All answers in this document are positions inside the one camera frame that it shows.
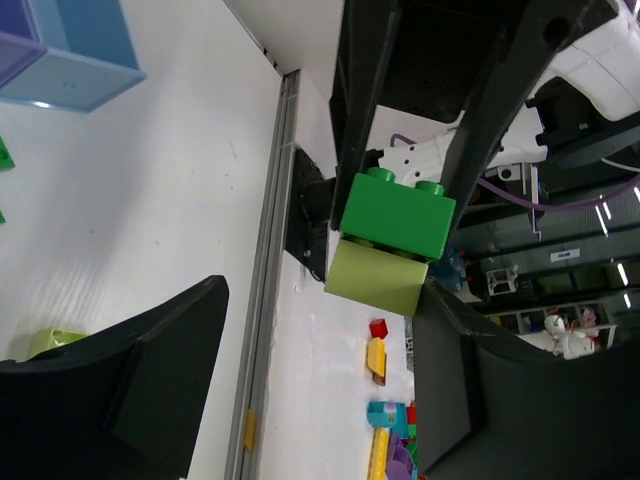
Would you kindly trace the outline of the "green on yellow lego stack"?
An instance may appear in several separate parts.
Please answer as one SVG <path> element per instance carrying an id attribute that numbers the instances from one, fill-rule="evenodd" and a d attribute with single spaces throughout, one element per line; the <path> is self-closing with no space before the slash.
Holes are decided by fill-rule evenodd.
<path id="1" fill-rule="evenodd" d="M 444 252 L 455 208 L 438 183 L 403 185 L 380 167 L 357 174 L 325 291 L 412 317 L 429 265 Z"/>

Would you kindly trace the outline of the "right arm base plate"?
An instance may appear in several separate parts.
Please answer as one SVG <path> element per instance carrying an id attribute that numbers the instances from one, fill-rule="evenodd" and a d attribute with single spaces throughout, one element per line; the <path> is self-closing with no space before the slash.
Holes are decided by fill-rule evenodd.
<path id="1" fill-rule="evenodd" d="M 335 179 L 326 179 L 301 148 L 295 150 L 285 250 L 321 283 L 327 279 L 329 220 Z"/>

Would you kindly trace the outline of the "lime lego brick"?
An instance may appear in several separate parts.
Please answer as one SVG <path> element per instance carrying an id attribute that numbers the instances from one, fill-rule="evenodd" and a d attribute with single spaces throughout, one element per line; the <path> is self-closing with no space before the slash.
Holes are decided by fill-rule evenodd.
<path id="1" fill-rule="evenodd" d="M 35 357 L 45 351 L 62 347 L 86 338 L 88 333 L 62 328 L 49 327 L 37 331 L 30 343 L 28 358 Z"/>

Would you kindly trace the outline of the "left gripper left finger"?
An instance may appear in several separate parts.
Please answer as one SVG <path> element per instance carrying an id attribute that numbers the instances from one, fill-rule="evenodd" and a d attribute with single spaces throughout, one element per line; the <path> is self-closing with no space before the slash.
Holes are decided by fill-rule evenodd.
<path id="1" fill-rule="evenodd" d="M 213 275 L 81 340 L 3 361 L 2 477 L 186 478 L 228 301 Z"/>

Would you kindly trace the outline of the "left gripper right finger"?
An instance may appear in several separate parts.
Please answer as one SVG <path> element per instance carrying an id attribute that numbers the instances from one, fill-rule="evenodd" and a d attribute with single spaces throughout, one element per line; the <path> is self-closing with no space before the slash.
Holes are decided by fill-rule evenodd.
<path id="1" fill-rule="evenodd" d="M 635 479 L 639 342 L 566 360 L 429 280 L 414 316 L 420 473 L 430 479 Z"/>

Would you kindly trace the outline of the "yellow lego piece outside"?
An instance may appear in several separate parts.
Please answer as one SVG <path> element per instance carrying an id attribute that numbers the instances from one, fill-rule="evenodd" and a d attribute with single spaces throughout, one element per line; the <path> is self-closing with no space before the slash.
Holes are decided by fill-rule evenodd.
<path id="1" fill-rule="evenodd" d="M 385 342 L 381 338 L 372 338 L 367 345 L 366 367 L 372 374 L 372 381 L 386 385 L 387 354 Z"/>

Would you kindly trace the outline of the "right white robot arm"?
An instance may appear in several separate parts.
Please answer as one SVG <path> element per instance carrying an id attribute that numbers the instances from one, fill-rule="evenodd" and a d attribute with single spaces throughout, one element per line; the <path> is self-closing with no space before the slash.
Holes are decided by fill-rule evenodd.
<path id="1" fill-rule="evenodd" d="M 442 180 L 460 219 L 523 107 L 563 166 L 630 144 L 639 112 L 639 24 L 626 1 L 348 1 L 330 114 L 340 229 L 366 166 L 376 109 L 457 129 Z"/>

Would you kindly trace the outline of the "white robot figure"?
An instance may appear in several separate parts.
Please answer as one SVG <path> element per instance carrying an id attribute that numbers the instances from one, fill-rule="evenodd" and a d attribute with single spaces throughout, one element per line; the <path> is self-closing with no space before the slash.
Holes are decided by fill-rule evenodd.
<path id="1" fill-rule="evenodd" d="M 547 316 L 544 326 L 544 349 L 555 356 L 572 360 L 596 352 L 595 342 L 582 331 L 568 329 L 561 316 Z"/>

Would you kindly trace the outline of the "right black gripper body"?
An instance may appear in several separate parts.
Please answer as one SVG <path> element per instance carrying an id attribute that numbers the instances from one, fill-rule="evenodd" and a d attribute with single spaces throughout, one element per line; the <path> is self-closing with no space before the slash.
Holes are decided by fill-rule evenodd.
<path id="1" fill-rule="evenodd" d="M 452 123 L 503 65 L 526 1 L 371 1 L 387 38 L 370 101 Z"/>

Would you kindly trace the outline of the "light blue bin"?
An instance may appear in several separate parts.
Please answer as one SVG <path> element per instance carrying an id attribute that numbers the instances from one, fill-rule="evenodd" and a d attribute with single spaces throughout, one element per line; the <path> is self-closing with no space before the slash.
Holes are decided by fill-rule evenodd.
<path id="1" fill-rule="evenodd" d="M 1 100 L 91 112 L 147 78 L 119 1 L 27 1 L 45 53 Z"/>

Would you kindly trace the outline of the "front aluminium rail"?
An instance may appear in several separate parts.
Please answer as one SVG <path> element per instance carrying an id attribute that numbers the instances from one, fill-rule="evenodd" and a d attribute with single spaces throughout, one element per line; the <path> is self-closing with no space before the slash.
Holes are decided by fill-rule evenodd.
<path id="1" fill-rule="evenodd" d="M 286 240 L 300 79 L 299 70 L 285 75 L 278 98 L 226 458 L 226 479 L 251 479 L 258 470 L 259 447 L 255 446 L 253 452 L 244 449 L 244 423 L 246 410 L 253 409 L 257 416 L 257 439 L 266 399 Z"/>

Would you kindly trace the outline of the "yellow tape on rail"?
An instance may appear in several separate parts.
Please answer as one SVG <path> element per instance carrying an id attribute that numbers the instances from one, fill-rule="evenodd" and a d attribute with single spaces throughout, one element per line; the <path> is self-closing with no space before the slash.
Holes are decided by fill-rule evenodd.
<path id="1" fill-rule="evenodd" d="M 253 409 L 247 409 L 244 423 L 243 446 L 247 452 L 253 452 L 257 430 L 257 416 Z"/>

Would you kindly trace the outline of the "colourful lego pile outside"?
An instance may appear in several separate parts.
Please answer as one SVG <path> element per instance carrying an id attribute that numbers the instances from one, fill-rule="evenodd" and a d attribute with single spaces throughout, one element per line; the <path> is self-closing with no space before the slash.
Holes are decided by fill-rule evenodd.
<path id="1" fill-rule="evenodd" d="M 371 401 L 366 418 L 373 428 L 367 479 L 421 479 L 415 403 Z"/>

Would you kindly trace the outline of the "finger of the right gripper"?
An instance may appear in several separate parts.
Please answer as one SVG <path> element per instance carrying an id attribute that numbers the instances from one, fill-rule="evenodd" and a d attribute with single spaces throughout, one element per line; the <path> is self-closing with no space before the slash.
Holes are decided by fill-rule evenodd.
<path id="1" fill-rule="evenodd" d="M 456 202 L 455 231 L 476 183 L 555 55 L 615 17 L 611 1 L 521 1 L 490 55 L 447 150 L 442 185 Z"/>
<path id="2" fill-rule="evenodd" d="M 340 227 L 366 145 L 400 21 L 398 1 L 346 1 L 329 101 L 337 156 L 331 228 Z"/>

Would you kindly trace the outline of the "red lego brick outside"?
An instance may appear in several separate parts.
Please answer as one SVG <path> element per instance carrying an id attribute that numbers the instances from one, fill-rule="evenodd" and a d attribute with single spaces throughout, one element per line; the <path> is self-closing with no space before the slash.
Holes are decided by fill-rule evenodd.
<path id="1" fill-rule="evenodd" d="M 384 340 L 388 334 L 388 326 L 384 318 L 377 318 L 369 323 L 369 331 L 372 338 Z"/>

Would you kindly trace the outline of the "green long lego plate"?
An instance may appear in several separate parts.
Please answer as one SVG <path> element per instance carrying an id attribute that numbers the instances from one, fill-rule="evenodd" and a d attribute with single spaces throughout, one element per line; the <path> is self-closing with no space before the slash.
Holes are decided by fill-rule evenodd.
<path id="1" fill-rule="evenodd" d="M 13 157 L 3 138 L 0 137 L 0 171 L 5 172 L 13 169 L 14 167 L 15 163 Z"/>

